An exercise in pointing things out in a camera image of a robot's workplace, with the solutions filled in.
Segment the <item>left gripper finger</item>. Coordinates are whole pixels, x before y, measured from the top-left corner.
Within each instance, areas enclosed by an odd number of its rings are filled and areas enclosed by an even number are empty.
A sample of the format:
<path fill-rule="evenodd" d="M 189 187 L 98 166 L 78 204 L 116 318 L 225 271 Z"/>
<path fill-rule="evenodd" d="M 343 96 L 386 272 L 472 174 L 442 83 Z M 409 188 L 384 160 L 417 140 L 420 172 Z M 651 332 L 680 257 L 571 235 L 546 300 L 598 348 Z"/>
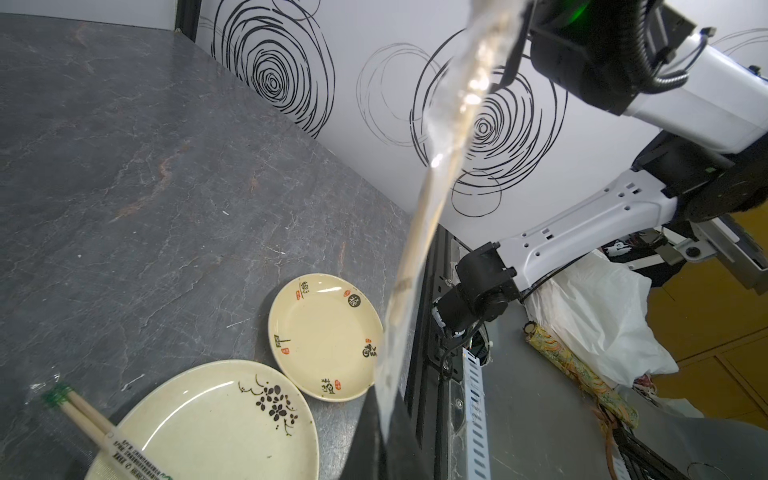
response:
<path fill-rule="evenodd" d="M 428 479 L 422 451 L 401 396 L 395 397 L 384 438 L 375 389 L 365 395 L 355 434 L 340 479 Z"/>

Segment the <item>chopsticks green tip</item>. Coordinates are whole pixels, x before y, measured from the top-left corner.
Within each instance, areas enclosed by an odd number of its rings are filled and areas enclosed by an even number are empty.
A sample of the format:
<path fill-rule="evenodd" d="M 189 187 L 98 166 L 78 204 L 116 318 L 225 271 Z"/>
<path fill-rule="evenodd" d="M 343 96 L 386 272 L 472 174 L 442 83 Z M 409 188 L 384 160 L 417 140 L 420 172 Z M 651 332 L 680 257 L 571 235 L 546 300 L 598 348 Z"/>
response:
<path fill-rule="evenodd" d="M 42 395 L 47 407 L 62 412 L 95 446 L 102 456 L 101 479 L 173 479 L 171 472 L 153 461 L 117 426 L 66 384 Z"/>

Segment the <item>clear chopstick wrapper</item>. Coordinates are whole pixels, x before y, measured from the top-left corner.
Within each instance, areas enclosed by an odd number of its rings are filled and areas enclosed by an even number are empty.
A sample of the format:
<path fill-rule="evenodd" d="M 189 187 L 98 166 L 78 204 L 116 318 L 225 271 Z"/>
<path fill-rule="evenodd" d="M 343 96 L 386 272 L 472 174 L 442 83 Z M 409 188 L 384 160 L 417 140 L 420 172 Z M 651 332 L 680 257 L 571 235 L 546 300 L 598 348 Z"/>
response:
<path fill-rule="evenodd" d="M 416 283 L 425 266 L 449 192 L 461 175 L 473 122 L 490 92 L 496 67 L 518 58 L 530 28 L 533 1 L 474 1 L 465 33 L 433 102 L 424 112 L 432 155 L 411 221 L 384 319 L 375 367 L 375 394 L 384 440 L 390 436 L 408 330 L 417 300 Z"/>

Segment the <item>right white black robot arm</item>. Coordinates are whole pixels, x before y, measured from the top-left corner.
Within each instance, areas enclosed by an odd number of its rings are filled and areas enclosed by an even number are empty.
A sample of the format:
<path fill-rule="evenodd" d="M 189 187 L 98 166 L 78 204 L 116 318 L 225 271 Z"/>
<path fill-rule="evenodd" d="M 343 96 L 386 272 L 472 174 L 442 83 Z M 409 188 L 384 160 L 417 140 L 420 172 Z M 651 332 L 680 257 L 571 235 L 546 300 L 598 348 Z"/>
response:
<path fill-rule="evenodd" d="M 446 356 L 589 251 L 662 226 L 688 226 L 685 260 L 717 257 L 766 292 L 766 257 L 731 214 L 767 198 L 767 80 L 717 50 L 715 34 L 662 1 L 527 3 L 493 90 L 528 57 L 585 103 L 659 132 L 600 192 L 458 263 L 457 284 L 432 307 Z"/>

